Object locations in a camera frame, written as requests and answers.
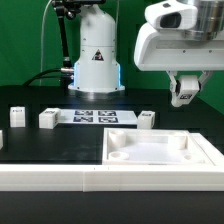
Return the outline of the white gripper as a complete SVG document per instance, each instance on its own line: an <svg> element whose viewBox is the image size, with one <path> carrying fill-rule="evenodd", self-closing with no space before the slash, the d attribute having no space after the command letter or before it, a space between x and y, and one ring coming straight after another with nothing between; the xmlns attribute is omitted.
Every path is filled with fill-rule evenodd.
<svg viewBox="0 0 224 224"><path fill-rule="evenodd" d="M180 31L157 31L145 23L137 36L134 62L141 71L166 71L172 99L176 97L177 71L203 71L198 79L203 90L212 71L224 70L224 31L213 40L194 41L185 39Z"/></svg>

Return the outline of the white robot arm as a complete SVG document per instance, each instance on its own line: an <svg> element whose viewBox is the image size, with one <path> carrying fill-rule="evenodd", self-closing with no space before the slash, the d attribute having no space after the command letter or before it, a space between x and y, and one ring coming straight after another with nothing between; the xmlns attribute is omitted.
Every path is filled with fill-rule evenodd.
<svg viewBox="0 0 224 224"><path fill-rule="evenodd" d="M188 104L215 71L224 70L224 0L165 0L145 9L134 50L142 71L165 71L172 105ZM121 90L115 23L96 5L83 6L80 58L73 91L92 97Z"/></svg>

